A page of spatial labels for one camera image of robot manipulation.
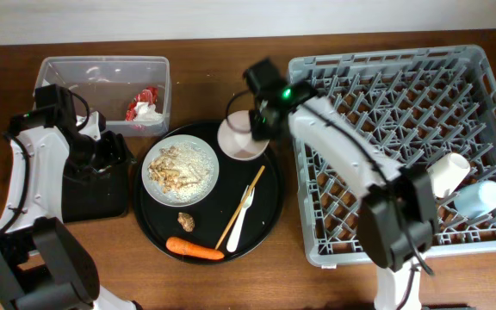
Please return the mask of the pink bowl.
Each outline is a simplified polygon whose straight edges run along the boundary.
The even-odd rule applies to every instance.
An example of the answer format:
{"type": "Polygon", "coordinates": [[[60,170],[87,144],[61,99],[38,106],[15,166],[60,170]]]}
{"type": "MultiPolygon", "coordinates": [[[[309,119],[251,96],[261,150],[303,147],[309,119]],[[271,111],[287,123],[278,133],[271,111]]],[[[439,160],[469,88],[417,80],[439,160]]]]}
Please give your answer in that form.
{"type": "Polygon", "coordinates": [[[269,141],[256,141],[250,132],[249,111],[241,110],[221,122],[217,133],[220,149],[230,158],[251,161],[264,153],[269,141]]]}

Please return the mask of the red and white wrapper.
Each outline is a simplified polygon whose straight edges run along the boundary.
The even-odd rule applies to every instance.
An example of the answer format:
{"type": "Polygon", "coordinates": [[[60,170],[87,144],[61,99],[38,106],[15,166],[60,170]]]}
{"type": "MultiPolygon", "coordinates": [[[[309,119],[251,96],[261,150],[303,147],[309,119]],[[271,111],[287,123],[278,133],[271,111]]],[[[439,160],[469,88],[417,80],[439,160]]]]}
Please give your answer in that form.
{"type": "Polygon", "coordinates": [[[127,106],[125,121],[133,122],[132,128],[141,131],[146,122],[159,123],[164,116],[156,111],[158,89],[149,86],[137,94],[127,106]]]}

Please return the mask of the cream paper cup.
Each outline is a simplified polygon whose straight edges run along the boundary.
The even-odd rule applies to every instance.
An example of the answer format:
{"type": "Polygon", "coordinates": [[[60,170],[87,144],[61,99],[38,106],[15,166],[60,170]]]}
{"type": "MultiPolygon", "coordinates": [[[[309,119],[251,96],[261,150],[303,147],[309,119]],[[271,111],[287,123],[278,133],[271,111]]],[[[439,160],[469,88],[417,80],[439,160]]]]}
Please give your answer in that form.
{"type": "Polygon", "coordinates": [[[462,155],[450,152],[432,164],[427,172],[435,197],[451,195],[470,172],[470,163],[462,155]]]}

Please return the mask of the light blue plastic cup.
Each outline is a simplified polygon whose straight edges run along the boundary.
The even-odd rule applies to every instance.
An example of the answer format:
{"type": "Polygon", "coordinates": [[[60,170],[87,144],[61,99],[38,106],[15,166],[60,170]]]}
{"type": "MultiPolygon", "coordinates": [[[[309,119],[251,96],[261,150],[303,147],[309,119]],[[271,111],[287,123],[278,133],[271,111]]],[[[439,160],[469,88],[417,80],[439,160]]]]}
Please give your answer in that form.
{"type": "Polygon", "coordinates": [[[469,219],[493,211],[496,208],[496,182],[486,180],[461,189],[454,206],[460,215],[469,219]]]}

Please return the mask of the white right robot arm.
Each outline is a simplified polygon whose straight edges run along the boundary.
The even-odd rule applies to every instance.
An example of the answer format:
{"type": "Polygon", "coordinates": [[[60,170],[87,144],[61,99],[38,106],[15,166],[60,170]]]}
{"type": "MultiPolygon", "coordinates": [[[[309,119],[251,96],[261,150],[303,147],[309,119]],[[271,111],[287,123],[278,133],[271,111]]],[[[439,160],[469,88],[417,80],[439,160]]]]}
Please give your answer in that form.
{"type": "Polygon", "coordinates": [[[269,60],[246,69],[254,97],[255,140],[285,134],[312,147],[348,185],[359,203],[356,237],[377,267],[376,309],[420,309],[419,277],[431,275],[425,252],[438,230],[431,179],[379,152],[311,84],[290,84],[269,60]]]}

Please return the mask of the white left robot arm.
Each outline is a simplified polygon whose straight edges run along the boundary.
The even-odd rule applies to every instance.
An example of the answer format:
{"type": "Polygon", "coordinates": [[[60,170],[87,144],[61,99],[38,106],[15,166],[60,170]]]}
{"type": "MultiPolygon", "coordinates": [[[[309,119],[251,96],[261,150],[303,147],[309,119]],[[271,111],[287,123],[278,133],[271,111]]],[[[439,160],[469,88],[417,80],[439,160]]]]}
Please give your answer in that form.
{"type": "Polygon", "coordinates": [[[0,304],[6,309],[135,309],[100,283],[70,222],[123,215],[134,163],[105,118],[77,115],[80,96],[57,84],[36,89],[32,111],[10,119],[13,152],[0,218],[0,304]]]}

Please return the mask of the grey dishwasher rack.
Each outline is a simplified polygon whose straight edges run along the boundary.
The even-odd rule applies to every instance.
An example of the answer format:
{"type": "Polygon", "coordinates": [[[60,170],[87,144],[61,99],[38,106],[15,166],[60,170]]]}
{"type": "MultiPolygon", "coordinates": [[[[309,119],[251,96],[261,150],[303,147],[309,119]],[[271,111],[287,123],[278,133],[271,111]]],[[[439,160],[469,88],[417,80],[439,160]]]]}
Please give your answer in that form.
{"type": "MultiPolygon", "coordinates": [[[[299,57],[288,79],[310,83],[403,164],[431,165],[456,152],[470,164],[465,185],[496,182],[496,81],[479,46],[299,57]]],[[[446,197],[437,215],[429,257],[496,251],[496,208],[470,218],[446,197]]]]}

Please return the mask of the wooden chopstick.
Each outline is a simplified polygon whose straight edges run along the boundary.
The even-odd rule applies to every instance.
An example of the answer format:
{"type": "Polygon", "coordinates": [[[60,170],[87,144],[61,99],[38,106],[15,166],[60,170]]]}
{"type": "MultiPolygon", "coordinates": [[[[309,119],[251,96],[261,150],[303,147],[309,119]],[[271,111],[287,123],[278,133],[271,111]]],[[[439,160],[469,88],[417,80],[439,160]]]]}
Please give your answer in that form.
{"type": "Polygon", "coordinates": [[[222,234],[220,235],[220,238],[219,238],[216,246],[214,247],[215,250],[219,250],[221,243],[223,242],[223,240],[225,239],[226,235],[228,234],[228,232],[232,228],[235,220],[239,216],[239,213],[240,213],[242,207],[244,206],[246,200],[251,196],[251,192],[254,190],[255,186],[257,185],[257,182],[260,179],[260,177],[262,176],[262,174],[264,173],[264,170],[265,170],[265,166],[262,165],[260,167],[260,169],[258,170],[256,176],[252,180],[251,184],[248,186],[248,189],[246,190],[246,193],[243,195],[243,197],[242,197],[239,205],[237,206],[235,212],[233,213],[231,219],[228,221],[225,229],[223,230],[222,234]]]}

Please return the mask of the black rectangular tray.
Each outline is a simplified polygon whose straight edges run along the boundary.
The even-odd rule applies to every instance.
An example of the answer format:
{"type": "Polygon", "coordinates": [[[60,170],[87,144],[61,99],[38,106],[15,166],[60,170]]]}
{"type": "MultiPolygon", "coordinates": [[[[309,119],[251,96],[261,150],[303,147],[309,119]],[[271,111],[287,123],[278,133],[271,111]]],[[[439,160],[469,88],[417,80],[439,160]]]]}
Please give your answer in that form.
{"type": "Polygon", "coordinates": [[[66,163],[62,189],[64,223],[119,217],[127,212],[132,154],[123,139],[114,144],[118,162],[104,172],[80,176],[66,163]]]}

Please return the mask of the clear plastic bin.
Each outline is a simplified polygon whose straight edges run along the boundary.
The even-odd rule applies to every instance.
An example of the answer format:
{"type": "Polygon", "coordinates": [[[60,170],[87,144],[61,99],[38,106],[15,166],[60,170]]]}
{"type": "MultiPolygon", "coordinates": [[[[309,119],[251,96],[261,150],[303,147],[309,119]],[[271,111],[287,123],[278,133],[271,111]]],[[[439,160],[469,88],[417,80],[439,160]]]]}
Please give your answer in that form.
{"type": "Polygon", "coordinates": [[[161,56],[62,56],[41,63],[35,88],[57,84],[80,95],[106,118],[106,128],[125,137],[161,136],[169,130],[171,67],[161,56]],[[156,121],[128,121],[127,108],[142,90],[158,90],[156,121]]]}

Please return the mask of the grey plate with food scraps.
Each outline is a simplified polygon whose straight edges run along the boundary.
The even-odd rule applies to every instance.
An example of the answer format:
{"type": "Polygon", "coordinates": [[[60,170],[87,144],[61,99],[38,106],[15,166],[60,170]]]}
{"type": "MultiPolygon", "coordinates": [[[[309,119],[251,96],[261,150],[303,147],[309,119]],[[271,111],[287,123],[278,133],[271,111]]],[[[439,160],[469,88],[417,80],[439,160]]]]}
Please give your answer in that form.
{"type": "Polygon", "coordinates": [[[157,142],[140,167],[149,196],[174,208],[203,200],[216,185],[219,172],[219,160],[209,143],[187,134],[157,142]]]}

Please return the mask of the round black tray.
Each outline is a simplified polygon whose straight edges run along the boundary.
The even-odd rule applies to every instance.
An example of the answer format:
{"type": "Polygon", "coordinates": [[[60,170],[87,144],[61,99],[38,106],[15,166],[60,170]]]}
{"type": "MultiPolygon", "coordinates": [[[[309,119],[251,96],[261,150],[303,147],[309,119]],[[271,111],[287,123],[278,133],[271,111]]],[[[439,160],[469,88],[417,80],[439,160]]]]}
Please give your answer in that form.
{"type": "Polygon", "coordinates": [[[177,255],[168,251],[168,238],[178,237],[196,245],[213,248],[226,224],[233,216],[241,196],[256,176],[261,166],[264,172],[259,178],[251,207],[247,210],[239,244],[234,252],[220,246],[224,253],[223,263],[247,254],[259,246],[270,234],[280,218],[284,198],[284,178],[275,153],[266,149],[263,155],[252,161],[229,158],[220,149],[217,140],[219,121],[201,121],[179,127],[168,134],[193,135],[207,142],[219,161],[219,177],[212,191],[200,202],[184,210],[194,217],[195,229],[185,232],[177,221],[181,208],[168,207],[154,200],[142,182],[142,167],[137,168],[133,182],[133,210],[140,229],[146,237],[166,255],[189,264],[212,264],[212,260],[177,255]]]}

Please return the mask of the brown walnut piece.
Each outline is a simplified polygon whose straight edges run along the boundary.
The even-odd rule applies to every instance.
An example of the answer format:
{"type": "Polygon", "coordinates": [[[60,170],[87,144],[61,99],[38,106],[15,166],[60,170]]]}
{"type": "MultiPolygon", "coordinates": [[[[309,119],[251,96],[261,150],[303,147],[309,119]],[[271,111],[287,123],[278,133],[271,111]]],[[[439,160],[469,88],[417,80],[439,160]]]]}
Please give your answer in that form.
{"type": "Polygon", "coordinates": [[[194,231],[195,220],[190,214],[180,212],[177,216],[177,221],[185,232],[192,233],[194,231]]]}

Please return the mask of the orange carrot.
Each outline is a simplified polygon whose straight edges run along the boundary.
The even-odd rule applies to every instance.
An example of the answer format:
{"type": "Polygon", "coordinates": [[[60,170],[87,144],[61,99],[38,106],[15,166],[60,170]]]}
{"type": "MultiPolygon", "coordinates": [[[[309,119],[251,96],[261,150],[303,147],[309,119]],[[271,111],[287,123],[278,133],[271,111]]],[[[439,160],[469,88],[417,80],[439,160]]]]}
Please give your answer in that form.
{"type": "Polygon", "coordinates": [[[221,260],[225,257],[225,255],[219,250],[196,245],[178,237],[168,238],[165,246],[169,251],[183,256],[197,257],[207,260],[221,260]]]}

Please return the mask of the white plastic fork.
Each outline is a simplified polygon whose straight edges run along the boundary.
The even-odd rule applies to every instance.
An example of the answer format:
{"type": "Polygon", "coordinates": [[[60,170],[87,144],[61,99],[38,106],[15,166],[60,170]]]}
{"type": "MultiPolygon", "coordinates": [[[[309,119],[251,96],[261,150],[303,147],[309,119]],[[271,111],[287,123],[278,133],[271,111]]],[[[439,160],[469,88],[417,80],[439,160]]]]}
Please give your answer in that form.
{"type": "Polygon", "coordinates": [[[239,211],[239,215],[237,216],[237,219],[234,222],[231,233],[226,243],[226,250],[230,253],[235,252],[238,248],[239,238],[245,220],[245,214],[247,212],[247,209],[252,205],[253,198],[255,195],[254,189],[250,193],[247,193],[248,189],[249,187],[245,188],[245,192],[243,194],[243,197],[245,198],[245,202],[243,203],[239,211]]]}

